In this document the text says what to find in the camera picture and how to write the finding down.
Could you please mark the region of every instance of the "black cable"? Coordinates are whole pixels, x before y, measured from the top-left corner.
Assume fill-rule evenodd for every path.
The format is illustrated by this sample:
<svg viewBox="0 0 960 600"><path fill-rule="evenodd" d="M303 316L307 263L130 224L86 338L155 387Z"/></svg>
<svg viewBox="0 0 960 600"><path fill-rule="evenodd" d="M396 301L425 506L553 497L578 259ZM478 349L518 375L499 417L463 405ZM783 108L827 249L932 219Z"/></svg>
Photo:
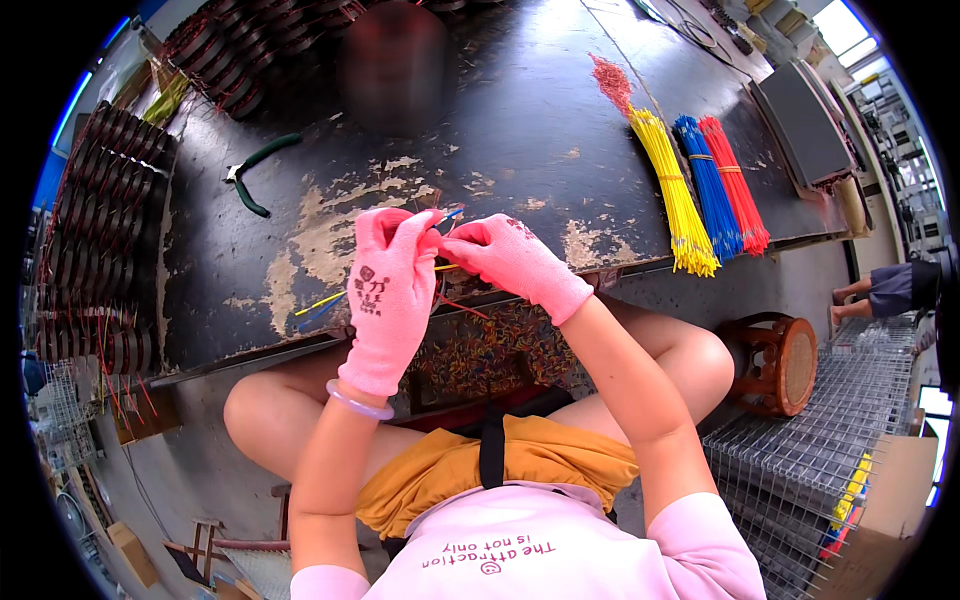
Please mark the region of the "black cable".
<svg viewBox="0 0 960 600"><path fill-rule="evenodd" d="M156 521L156 525L160 528L160 531L163 532L163 535L166 536L166 539L172 540L170 534L167 532L167 528L163 526L163 523L160 521L160 517L156 512L153 501L147 495L147 489L144 487L143 482L140 481L140 476L136 474L136 469L133 468L133 458L130 455L129 448L121 448L124 453L124 456L127 457L127 463L130 465L130 471L133 473L133 481L136 482L136 490L140 493L140 498L143 500L143 503L147 505L147 511L150 512L150 516Z"/></svg>
<svg viewBox="0 0 960 600"><path fill-rule="evenodd" d="M692 12L680 6L680 4L678 4L676 0L665 0L665 2L669 4L674 11L677 12L677 14L680 16L680 19L681 19L680 24L678 25L673 21L673 19L669 18L665 14L661 14L660 15L661 18L664 21L666 21L666 24L668 27L670 27L670 29L674 30L675 32L680 34L682 37L686 38L688 41L691 41L697 44L707 52L711 53L714 58L723 62L728 67L736 69L737 71L746 75L750 79L754 77L750 73L744 71L740 67L733 64L733 56L730 54L730 51L724 48L720 44L720 42L717 41L717 38L714 37L713 34L708 31L708 29L704 26L704 24L701 23L697 19L697 17L693 15ZM698 36L697 35L698 32L699 34L705 36L707 41L704 41L700 36ZM717 52L718 49L723 51L724 55L726 56L725 57L721 56Z"/></svg>

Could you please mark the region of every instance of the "black workbench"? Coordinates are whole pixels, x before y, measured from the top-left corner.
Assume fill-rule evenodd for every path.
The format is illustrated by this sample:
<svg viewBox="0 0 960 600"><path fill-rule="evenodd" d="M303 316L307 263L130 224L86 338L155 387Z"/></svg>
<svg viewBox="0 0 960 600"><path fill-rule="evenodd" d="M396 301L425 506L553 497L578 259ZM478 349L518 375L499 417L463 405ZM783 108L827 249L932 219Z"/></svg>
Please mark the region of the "black workbench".
<svg viewBox="0 0 960 600"><path fill-rule="evenodd" d="M769 74L758 53L745 58L733 49L695 0L684 4L740 68L758 80ZM798 198L743 86L747 78L630 0L478 6L448 17L460 49L458 95L453 111L416 139L373 135L345 112L329 51L297 75L296 93L274 94L251 122L232 122L203 101L181 108L170 128L181 144L157 269L161 375L209 372L342 337L346 302L304 333L297 325L309 315L294 311L342 289L357 214L375 206L416 212L432 205L434 190L442 192L441 209L465 204L467 220L517 216L577 273L671 264L653 167L599 91L588 53L624 67L634 106L668 125L680 114L721 120L774 246L846 229L835 205ZM303 143L244 177L273 213L262 219L221 179L229 165L289 132L301 132ZM483 284L449 277L453 300L490 298Z"/></svg>

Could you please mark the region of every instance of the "wire mesh basket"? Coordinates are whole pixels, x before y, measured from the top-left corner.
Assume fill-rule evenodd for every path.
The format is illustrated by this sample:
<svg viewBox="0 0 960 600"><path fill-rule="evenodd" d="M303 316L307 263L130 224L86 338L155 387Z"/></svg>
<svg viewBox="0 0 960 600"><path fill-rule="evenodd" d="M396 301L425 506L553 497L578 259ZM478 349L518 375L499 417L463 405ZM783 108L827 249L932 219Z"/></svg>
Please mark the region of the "wire mesh basket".
<svg viewBox="0 0 960 600"><path fill-rule="evenodd" d="M812 597L826 580L820 565L841 557L842 532L856 528L872 468L883 460L880 436L910 426L912 368L909 353L822 349L799 415L746 414L703 438L769 598Z"/></svg>
<svg viewBox="0 0 960 600"><path fill-rule="evenodd" d="M914 345L917 311L885 319L848 319L830 340L833 354L908 353Z"/></svg>
<svg viewBox="0 0 960 600"><path fill-rule="evenodd" d="M40 364L46 385L31 399L37 418L36 445L50 470L59 473L96 458L88 424L96 414L96 407L78 401L72 361Z"/></svg>

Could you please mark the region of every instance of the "hand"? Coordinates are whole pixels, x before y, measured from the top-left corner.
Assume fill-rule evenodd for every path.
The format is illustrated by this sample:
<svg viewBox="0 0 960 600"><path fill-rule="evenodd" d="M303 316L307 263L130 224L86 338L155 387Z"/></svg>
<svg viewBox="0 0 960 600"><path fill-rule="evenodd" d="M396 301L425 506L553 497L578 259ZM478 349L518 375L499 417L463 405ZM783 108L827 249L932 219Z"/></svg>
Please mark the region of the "hand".
<svg viewBox="0 0 960 600"><path fill-rule="evenodd" d="M347 280L353 349L340 366L341 380L374 396L396 394L426 332L437 276L439 210L413 215L378 208L356 220L356 258Z"/></svg>
<svg viewBox="0 0 960 600"><path fill-rule="evenodd" d="M440 255L496 287L539 304L560 325L593 294L517 219L495 214L441 238Z"/></svg>

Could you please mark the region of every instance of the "leg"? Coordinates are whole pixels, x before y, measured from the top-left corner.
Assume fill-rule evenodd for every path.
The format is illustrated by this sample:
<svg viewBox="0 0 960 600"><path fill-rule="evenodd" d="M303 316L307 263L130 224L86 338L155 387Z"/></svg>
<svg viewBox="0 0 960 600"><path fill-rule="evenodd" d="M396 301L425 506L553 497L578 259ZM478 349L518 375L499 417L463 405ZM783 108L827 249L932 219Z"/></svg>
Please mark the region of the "leg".
<svg viewBox="0 0 960 600"><path fill-rule="evenodd" d="M833 305L841 306L843 305L844 300L853 296L854 294L864 294L870 289L870 286L873 285L870 276L867 275L857 281L856 283L851 283L847 287L837 288L833 290Z"/></svg>
<svg viewBox="0 0 960 600"><path fill-rule="evenodd" d="M237 382L224 407L233 443L252 461L292 481L303 447L328 395L324 384L337 376L349 344L295 358ZM423 437L419 431L380 425L373 434L364 482Z"/></svg>
<svg viewBox="0 0 960 600"><path fill-rule="evenodd" d="M872 319L873 316L874 308L870 305L869 300L861 300L853 304L830 307L830 320L835 325L839 325L840 320L845 317L866 317Z"/></svg>
<svg viewBox="0 0 960 600"><path fill-rule="evenodd" d="M727 395L733 382L733 359L719 338L696 325L607 296L598 297L673 380L694 423L703 420ZM627 443L596 394L565 406L549 418Z"/></svg>

